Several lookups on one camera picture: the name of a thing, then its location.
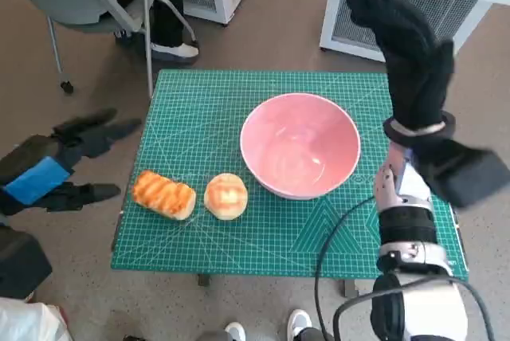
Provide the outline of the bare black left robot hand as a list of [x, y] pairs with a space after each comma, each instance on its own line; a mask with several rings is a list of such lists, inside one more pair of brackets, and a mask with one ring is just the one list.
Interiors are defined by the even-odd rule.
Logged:
[[81, 210], [120, 194], [115, 184], [69, 181], [82, 158], [94, 159], [141, 125], [138, 118], [115, 122], [107, 108], [75, 117], [53, 128], [51, 135], [32, 135], [1, 159], [1, 214], [29, 208], [49, 212]]

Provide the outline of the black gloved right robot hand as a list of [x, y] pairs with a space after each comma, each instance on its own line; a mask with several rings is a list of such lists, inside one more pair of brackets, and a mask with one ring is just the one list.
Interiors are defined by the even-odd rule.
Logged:
[[347, 0], [351, 20], [370, 29], [386, 62], [393, 119], [409, 131], [445, 124], [453, 42], [439, 40], [424, 14], [402, 0]]

